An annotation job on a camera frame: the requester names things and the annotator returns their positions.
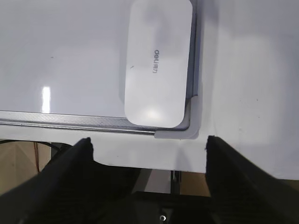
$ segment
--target screw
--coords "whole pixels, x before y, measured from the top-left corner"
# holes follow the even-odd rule
[[[166,221],[166,216],[160,215],[160,220],[163,221],[163,222]]]

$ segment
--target black cable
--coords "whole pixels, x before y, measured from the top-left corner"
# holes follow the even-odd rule
[[[9,143],[9,142],[18,142],[18,141],[24,141],[24,140],[2,140],[0,141],[0,144],[5,144],[5,143]],[[42,145],[46,145],[49,146],[53,149],[56,149],[57,151],[60,151],[60,148],[58,148],[57,146],[52,145],[51,143],[48,142],[42,142],[42,141],[24,141],[24,142],[36,142]]]

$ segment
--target deli logo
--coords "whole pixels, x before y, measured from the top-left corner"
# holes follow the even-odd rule
[[[154,63],[153,63],[153,73],[158,73],[159,68],[159,50],[155,50]]]

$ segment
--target plastic corner piece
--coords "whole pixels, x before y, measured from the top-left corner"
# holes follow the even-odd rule
[[[156,139],[196,139],[199,135],[200,113],[199,97],[193,96],[190,100],[190,125],[187,129],[181,130],[157,130]]]

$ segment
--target white surface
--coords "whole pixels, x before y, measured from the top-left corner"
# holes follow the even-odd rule
[[[130,122],[168,128],[182,122],[191,20],[188,0],[133,3],[125,87],[125,114]]]
[[[204,172],[209,134],[278,178],[299,179],[297,0],[207,0],[202,114],[196,140],[1,126],[0,138],[74,144],[90,136],[96,161]]]
[[[1,0],[0,110],[125,117],[131,2]]]

